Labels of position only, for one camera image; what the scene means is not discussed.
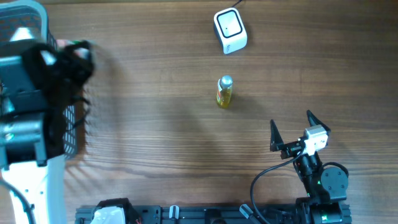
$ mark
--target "black cord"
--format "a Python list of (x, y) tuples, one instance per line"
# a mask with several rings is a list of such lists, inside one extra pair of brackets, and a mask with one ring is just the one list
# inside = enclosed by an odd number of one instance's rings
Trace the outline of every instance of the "black cord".
[(232, 7), (235, 7), (237, 4), (241, 3), (243, 0), (239, 0), (237, 3), (233, 4)]
[(14, 195), (21, 201), (22, 207), (24, 208), (24, 212), (27, 215), (27, 221), (29, 224), (34, 224), (34, 216), (32, 212), (32, 208), (29, 206), (29, 202), (26, 198), (11, 184), (7, 183), (5, 180), (0, 179), (0, 185), (3, 185), (5, 188), (10, 190)]
[[(90, 101), (88, 101), (86, 98), (84, 98), (84, 97), (82, 97), (82, 96), (75, 95), (75, 96), (72, 97), (72, 100), (73, 100), (73, 103), (72, 103), (72, 104), (75, 104), (75, 103), (78, 102), (78, 101), (82, 101), (82, 102), (86, 103), (88, 106), (91, 106)], [(73, 131), (75, 128), (77, 128), (77, 127), (79, 127), (80, 125), (84, 124), (84, 122), (86, 121), (86, 117), (87, 117), (87, 115), (88, 115), (89, 113), (90, 113), (90, 108), (88, 108), (88, 109), (86, 110), (86, 112), (84, 113), (84, 115), (83, 115), (78, 121), (76, 121), (76, 122), (72, 125), (72, 127), (71, 127), (70, 129), (68, 129), (67, 131), (68, 131), (68, 132)]]
[(256, 202), (254, 201), (254, 184), (256, 183), (256, 181), (264, 174), (268, 173), (269, 171), (272, 171), (274, 169), (278, 169), (282, 166), (286, 166), (287, 164), (290, 164), (294, 161), (296, 161), (302, 154), (303, 154), (304, 148), (297, 154), (297, 156), (287, 162), (281, 163), (279, 165), (270, 167), (264, 171), (262, 171), (261, 173), (259, 173), (254, 180), (251, 182), (251, 186), (250, 186), (250, 199), (251, 199), (251, 203), (253, 204), (253, 207), (256, 211), (256, 213), (258, 214), (258, 216), (262, 219), (262, 221), (264, 221), (266, 224), (270, 224), (269, 221), (266, 220), (266, 218), (264, 218), (264, 216), (261, 214), (261, 212), (259, 211), (259, 209), (256, 206)]
[(336, 167), (339, 167), (344, 173), (346, 173), (347, 177), (349, 175), (348, 169), (345, 166), (343, 166), (343, 165), (341, 165), (341, 164), (339, 164), (337, 162), (327, 162), (327, 163), (323, 164), (321, 167), (319, 167), (319, 172), (321, 172), (325, 166), (336, 166)]

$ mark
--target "green led light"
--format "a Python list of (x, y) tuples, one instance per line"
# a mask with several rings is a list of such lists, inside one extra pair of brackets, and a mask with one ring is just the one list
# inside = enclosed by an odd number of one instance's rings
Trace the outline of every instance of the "green led light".
[(11, 140), (11, 139), (13, 139), (13, 138), (14, 138), (14, 134), (12, 134), (12, 133), (6, 134), (6, 140), (7, 140), (7, 141), (9, 141), (9, 140)]

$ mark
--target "small glass bottle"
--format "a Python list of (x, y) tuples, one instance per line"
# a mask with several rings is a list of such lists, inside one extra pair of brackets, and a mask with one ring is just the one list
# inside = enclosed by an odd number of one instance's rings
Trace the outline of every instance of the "small glass bottle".
[(217, 83), (217, 104), (221, 108), (227, 108), (232, 95), (232, 77), (225, 75)]

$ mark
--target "white cube speaker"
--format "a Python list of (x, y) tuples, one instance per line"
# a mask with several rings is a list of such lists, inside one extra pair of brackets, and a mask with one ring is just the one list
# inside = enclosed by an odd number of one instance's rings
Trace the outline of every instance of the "white cube speaker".
[(223, 47), (224, 54), (242, 49), (248, 42), (241, 16), (233, 7), (214, 15), (214, 31)]

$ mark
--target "yellow liquid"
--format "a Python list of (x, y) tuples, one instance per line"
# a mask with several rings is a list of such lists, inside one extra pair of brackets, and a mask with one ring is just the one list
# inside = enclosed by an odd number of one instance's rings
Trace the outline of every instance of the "yellow liquid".
[(221, 108), (227, 108), (231, 100), (232, 88), (222, 89), (220, 94), (216, 95), (217, 104)]

